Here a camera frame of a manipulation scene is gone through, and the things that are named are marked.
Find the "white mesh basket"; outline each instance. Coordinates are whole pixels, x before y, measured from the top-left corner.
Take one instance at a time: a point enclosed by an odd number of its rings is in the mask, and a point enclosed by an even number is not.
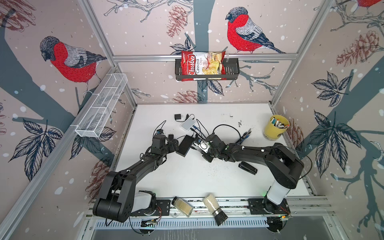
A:
[[[125,74],[111,74],[75,130],[80,137],[100,136],[126,84]]]

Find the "wallpaper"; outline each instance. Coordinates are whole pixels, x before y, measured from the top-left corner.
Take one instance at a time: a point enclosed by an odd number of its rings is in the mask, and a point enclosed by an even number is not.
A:
[[[77,1],[0,5],[2,221],[110,66]]]
[[[167,55],[186,38],[195,51],[294,53],[321,0],[90,2],[115,55]]]
[[[270,101],[291,61],[240,61],[237,80],[178,81],[175,62],[119,63],[142,103]]]
[[[12,240],[76,239],[86,211],[120,150],[131,117],[131,105],[122,94],[99,139],[74,139],[17,226]],[[79,142],[84,147],[79,149]]]
[[[384,237],[383,13],[380,1],[335,1],[277,104],[353,240]]]

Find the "yellow bucket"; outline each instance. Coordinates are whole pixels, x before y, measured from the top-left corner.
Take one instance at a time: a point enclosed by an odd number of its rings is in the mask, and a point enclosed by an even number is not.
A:
[[[265,126],[265,129],[264,129],[264,137],[267,138],[268,140],[271,140],[271,141],[276,141],[277,139],[280,138],[280,136],[288,129],[282,129],[282,128],[278,128],[278,127],[275,127],[271,121],[272,119],[275,118],[276,120],[278,119],[279,122],[283,123],[285,126],[289,125],[289,121],[283,117],[282,115],[273,115],[267,125]]]

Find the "bag of chips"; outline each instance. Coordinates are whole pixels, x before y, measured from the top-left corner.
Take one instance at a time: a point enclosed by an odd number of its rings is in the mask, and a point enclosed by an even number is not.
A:
[[[181,52],[181,74],[182,75],[213,75],[225,74],[223,68],[224,52]],[[209,78],[226,80],[226,78]],[[205,80],[205,78],[185,78],[182,81]]]

